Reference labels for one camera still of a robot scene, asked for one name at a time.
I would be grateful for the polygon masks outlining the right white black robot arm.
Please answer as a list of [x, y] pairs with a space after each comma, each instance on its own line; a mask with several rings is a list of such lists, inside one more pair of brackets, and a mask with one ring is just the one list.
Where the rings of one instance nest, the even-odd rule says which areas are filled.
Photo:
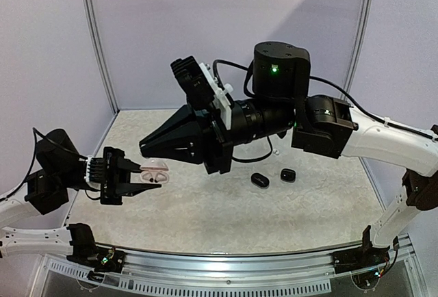
[[175, 60], [172, 73], [187, 103], [140, 141], [142, 156], [230, 171], [233, 150], [260, 138], [290, 134], [292, 147], [337, 159], [362, 157], [406, 169], [404, 189], [363, 232], [354, 261], [368, 267], [421, 211], [436, 208], [437, 129], [416, 129], [363, 109], [351, 96], [310, 95], [309, 52], [291, 44], [260, 42], [244, 67], [245, 99], [231, 97], [218, 61]]

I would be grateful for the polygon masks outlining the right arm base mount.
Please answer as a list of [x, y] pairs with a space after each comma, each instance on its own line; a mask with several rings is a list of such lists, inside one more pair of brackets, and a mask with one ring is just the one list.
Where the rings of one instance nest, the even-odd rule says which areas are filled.
[[382, 277], [392, 269], [400, 247], [398, 236], [394, 236], [392, 246], [395, 251], [393, 259], [389, 256], [390, 246], [377, 248], [371, 239], [372, 226], [368, 225], [362, 232], [361, 245], [356, 248], [335, 251], [331, 254], [335, 273], [352, 272], [385, 263], [381, 270], [377, 270], [377, 277]]

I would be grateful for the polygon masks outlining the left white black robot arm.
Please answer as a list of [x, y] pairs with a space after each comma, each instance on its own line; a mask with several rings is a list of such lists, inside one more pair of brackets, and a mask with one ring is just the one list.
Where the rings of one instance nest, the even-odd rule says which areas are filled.
[[140, 165], [125, 152], [106, 147], [102, 157], [81, 155], [63, 129], [44, 135], [33, 130], [32, 163], [22, 182], [1, 195], [1, 257], [26, 254], [64, 255], [69, 261], [91, 267], [116, 265], [123, 254], [115, 247], [96, 245], [86, 224], [69, 224], [57, 229], [14, 229], [22, 219], [46, 215], [69, 201], [69, 190], [96, 192], [103, 205], [121, 205], [124, 197], [160, 188], [159, 183], [133, 183], [131, 176]]

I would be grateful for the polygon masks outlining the pinkish white round case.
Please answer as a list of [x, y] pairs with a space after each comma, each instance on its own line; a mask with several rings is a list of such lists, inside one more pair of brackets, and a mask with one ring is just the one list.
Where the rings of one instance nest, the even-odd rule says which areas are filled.
[[140, 166], [140, 180], [143, 183], [166, 184], [169, 182], [169, 167], [162, 159], [148, 158]]

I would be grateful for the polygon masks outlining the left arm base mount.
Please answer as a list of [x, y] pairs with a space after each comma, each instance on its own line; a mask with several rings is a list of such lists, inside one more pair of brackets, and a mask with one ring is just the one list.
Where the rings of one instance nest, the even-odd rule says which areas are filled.
[[67, 230], [71, 237], [69, 244], [73, 247], [66, 256], [68, 261], [93, 268], [95, 272], [122, 272], [126, 252], [115, 246], [97, 246], [92, 229], [87, 224], [70, 224]]

